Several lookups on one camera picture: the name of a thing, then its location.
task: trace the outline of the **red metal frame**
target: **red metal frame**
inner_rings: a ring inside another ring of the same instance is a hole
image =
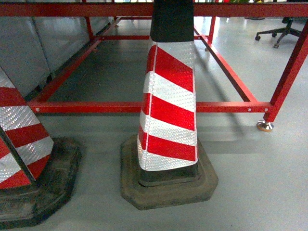
[[[92,41],[94,39],[94,35],[93,35],[92,27],[91,27],[90,17],[85,17],[85,19],[86,19],[86,23],[87,23],[89,39],[90,39],[90,41]]]
[[[93,36],[87,50],[76,58],[61,75],[55,78],[42,93],[28,102],[32,110],[39,113],[139,113],[141,102],[47,102],[57,89],[69,78],[74,70],[103,40],[140,40],[149,36],[110,36],[108,32],[121,20],[151,19],[151,3],[0,3],[0,16],[113,16],[115,21],[99,36]],[[217,61],[229,81],[244,102],[198,102],[197,112],[222,113],[265,113],[264,119],[273,122],[296,75],[308,55],[308,22],[306,23],[291,58],[282,74],[270,102],[259,102],[212,44],[215,16],[293,16],[308,17],[306,3],[268,4],[194,4],[195,16],[212,16],[210,33],[201,34],[196,28],[195,39],[201,40]],[[90,23],[88,31],[92,32]]]

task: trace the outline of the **red and white striped traffic cone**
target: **red and white striped traffic cone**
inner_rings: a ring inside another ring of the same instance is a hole
[[[192,1],[156,0],[151,39],[139,163],[146,171],[191,166],[198,161]]]
[[[53,141],[26,104],[22,95],[15,88],[2,68],[0,69],[0,126],[13,143],[21,159],[37,179],[50,157]],[[3,176],[0,189],[27,185],[30,181],[22,180],[22,170],[17,167],[11,153],[1,150],[0,165]]]
[[[36,225],[65,204],[80,157],[71,140],[54,143],[0,67],[0,227]]]
[[[190,166],[198,161],[194,44],[151,44],[140,116],[139,163],[147,171]]]
[[[150,35],[138,137],[121,148],[121,194],[140,210],[208,200],[218,183],[197,140],[192,0],[155,0]]]

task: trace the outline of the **black rubber base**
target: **black rubber base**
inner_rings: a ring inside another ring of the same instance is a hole
[[[139,184],[145,187],[184,183],[200,178],[198,164],[164,171],[145,171],[140,168]]]
[[[0,229],[35,226],[63,206],[70,198],[80,159],[74,141],[54,139],[36,185],[0,190]]]
[[[217,175],[198,142],[200,178],[195,181],[144,187],[138,183],[140,167],[137,136],[132,136],[121,146],[121,195],[139,210],[183,205],[211,198],[217,184]]]

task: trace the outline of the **epoxy floor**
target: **epoxy floor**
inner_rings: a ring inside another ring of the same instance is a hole
[[[196,18],[203,32],[209,18]],[[149,34],[150,21],[122,21],[113,34]],[[269,101],[297,38],[256,32],[283,27],[218,18],[214,44],[260,101]],[[294,28],[302,29],[301,20]],[[196,41],[198,101],[240,101],[219,66]],[[57,91],[53,101],[139,101],[147,41],[99,46]],[[308,59],[271,133],[257,130],[262,114],[198,114],[198,136],[219,178],[207,202],[139,211],[120,196],[120,145],[136,134],[139,115],[49,115],[40,120],[53,137],[73,137],[83,159],[70,202],[27,231],[307,231]]]

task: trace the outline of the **black cone top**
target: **black cone top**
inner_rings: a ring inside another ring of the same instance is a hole
[[[155,42],[193,41],[192,0],[154,0],[151,39]]]

